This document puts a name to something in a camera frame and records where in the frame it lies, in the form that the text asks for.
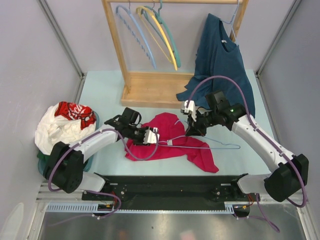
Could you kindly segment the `thin blue hanger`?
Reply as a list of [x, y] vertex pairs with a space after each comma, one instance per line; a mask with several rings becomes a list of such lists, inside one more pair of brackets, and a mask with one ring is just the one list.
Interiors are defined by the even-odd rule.
[[173, 144], [173, 140], [178, 140], [181, 138], [184, 138], [185, 135], [178, 135], [176, 137], [170, 138], [169, 140], [160, 140], [159, 145], [162, 147], [167, 147], [167, 148], [178, 148], [178, 149], [194, 149], [194, 150], [239, 150], [241, 148], [240, 145], [234, 144], [234, 143], [224, 143], [221, 141], [218, 141], [213, 138], [209, 138], [206, 136], [203, 136], [204, 139], [218, 143], [222, 145], [222, 147], [210, 147], [210, 146], [185, 146], [185, 145], [177, 145]]

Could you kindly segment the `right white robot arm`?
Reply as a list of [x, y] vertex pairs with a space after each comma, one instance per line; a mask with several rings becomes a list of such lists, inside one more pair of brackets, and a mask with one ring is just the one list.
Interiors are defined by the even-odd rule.
[[269, 174], [244, 173], [235, 179], [231, 196], [242, 201], [250, 193], [268, 194], [277, 202], [288, 200], [303, 190], [308, 182], [309, 160], [303, 154], [295, 155], [271, 138], [247, 114], [245, 107], [230, 105], [221, 91], [206, 96], [210, 110], [200, 113], [193, 100], [182, 103], [181, 113], [188, 116], [186, 136], [205, 136], [207, 128], [225, 126], [242, 138], [263, 160]]

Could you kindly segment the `pink t shirt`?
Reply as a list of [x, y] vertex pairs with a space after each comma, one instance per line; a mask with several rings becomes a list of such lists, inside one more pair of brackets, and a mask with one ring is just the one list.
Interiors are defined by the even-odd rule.
[[[144, 123], [143, 126], [158, 128], [159, 141], [169, 140], [178, 135], [185, 135], [185, 127], [182, 122], [179, 121], [178, 116], [169, 112], [157, 114], [150, 122]], [[209, 146], [206, 142], [190, 136], [175, 139], [172, 143], [182, 146]], [[186, 156], [189, 162], [204, 172], [217, 173], [219, 171], [219, 168], [214, 163], [213, 154], [210, 149], [185, 149], [165, 147], [159, 144], [158, 147], [156, 147], [155, 144], [149, 146], [134, 145], [131, 139], [126, 142], [126, 146], [130, 151], [126, 152], [125, 157], [132, 161], [136, 160], [134, 157], [146, 159], [155, 152], [150, 158], [151, 161]]]

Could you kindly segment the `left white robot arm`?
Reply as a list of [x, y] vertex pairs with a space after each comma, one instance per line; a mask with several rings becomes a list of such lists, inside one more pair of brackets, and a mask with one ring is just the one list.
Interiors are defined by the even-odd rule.
[[43, 170], [51, 192], [89, 191], [100, 200], [110, 196], [111, 188], [106, 179], [97, 173], [84, 170], [86, 162], [102, 148], [125, 139], [136, 145], [157, 145], [158, 129], [150, 126], [138, 126], [141, 114], [131, 108], [125, 108], [122, 114], [107, 120], [91, 133], [73, 143], [57, 142], [51, 151]]

